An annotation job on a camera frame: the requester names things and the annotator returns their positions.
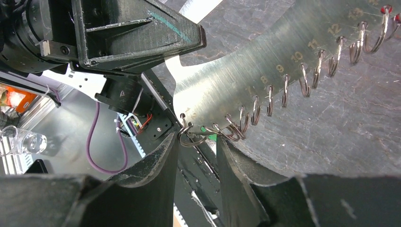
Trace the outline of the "black base frame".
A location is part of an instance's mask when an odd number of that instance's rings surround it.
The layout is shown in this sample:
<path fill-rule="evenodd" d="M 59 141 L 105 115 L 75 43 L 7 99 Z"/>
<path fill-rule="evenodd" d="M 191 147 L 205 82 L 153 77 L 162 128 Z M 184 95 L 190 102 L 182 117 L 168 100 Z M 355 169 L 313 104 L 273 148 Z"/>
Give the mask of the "black base frame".
<path fill-rule="evenodd" d="M 191 142 L 172 112 L 172 97 L 153 71 L 123 76 L 129 87 L 129 96 L 138 101 L 133 116 L 139 124 L 127 129 L 143 158 L 150 154 L 169 133 L 177 134 L 178 160 L 174 188 L 174 211 L 190 227 L 222 227 L 222 199 L 217 160 L 207 145 L 186 147 Z"/>

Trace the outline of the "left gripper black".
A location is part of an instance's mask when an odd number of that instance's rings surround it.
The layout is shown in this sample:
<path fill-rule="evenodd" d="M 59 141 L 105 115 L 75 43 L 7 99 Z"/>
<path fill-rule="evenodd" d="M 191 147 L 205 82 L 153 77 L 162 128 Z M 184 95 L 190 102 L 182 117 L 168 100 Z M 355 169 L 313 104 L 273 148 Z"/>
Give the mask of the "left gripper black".
<path fill-rule="evenodd" d="M 2 0 L 0 2 L 0 70 L 26 77 L 50 70 L 65 74 L 69 61 L 42 56 L 43 41 L 76 45 L 70 0 Z"/>

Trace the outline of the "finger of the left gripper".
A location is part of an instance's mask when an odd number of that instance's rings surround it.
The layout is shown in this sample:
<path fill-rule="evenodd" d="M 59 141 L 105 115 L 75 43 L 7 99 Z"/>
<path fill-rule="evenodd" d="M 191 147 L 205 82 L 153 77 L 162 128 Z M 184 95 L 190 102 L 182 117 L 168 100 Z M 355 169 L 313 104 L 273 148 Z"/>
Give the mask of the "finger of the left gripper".
<path fill-rule="evenodd" d="M 136 74 L 207 44 L 201 25 L 157 0 L 74 0 L 71 6 L 78 63 L 91 71 Z"/>

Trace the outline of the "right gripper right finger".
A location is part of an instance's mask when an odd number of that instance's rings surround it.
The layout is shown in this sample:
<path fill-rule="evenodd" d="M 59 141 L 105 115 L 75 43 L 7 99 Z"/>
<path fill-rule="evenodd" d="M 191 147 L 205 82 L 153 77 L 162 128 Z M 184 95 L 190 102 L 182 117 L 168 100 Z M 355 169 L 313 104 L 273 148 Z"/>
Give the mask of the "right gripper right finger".
<path fill-rule="evenodd" d="M 222 214 L 227 227 L 268 227 L 274 214 L 265 208 L 253 183 L 270 185 L 286 177 L 257 163 L 231 141 L 217 138 L 217 163 L 222 197 Z"/>

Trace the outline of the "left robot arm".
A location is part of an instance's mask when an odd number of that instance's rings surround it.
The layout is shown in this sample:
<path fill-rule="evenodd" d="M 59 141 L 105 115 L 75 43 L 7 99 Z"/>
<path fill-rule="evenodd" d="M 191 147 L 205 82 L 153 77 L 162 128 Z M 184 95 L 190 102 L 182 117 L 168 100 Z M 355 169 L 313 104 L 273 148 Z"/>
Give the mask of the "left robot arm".
<path fill-rule="evenodd" d="M 157 0 L 3 0 L 0 70 L 56 80 L 119 113 L 146 115 L 140 78 L 165 58 L 205 47 L 205 30 Z"/>

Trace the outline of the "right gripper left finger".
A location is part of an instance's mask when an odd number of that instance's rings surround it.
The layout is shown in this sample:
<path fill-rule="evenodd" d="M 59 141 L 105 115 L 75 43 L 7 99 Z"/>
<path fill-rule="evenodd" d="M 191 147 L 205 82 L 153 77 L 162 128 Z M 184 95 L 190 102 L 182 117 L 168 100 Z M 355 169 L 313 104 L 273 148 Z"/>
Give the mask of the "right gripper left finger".
<path fill-rule="evenodd" d="M 177 134 L 171 132 L 141 161 L 108 178 L 112 189 L 108 227 L 171 227 L 178 160 Z"/>

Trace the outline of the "green key tag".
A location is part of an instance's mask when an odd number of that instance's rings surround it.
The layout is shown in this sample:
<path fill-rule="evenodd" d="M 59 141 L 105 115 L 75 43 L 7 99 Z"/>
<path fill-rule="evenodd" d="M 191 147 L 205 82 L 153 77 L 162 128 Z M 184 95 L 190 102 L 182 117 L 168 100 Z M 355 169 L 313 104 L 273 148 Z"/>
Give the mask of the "green key tag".
<path fill-rule="evenodd" d="M 200 129 L 201 129 L 202 133 L 205 136 L 207 136 L 207 138 L 209 140 L 217 141 L 217 134 L 216 133 L 214 133 L 213 131 L 208 131 L 204 126 L 202 126 Z"/>

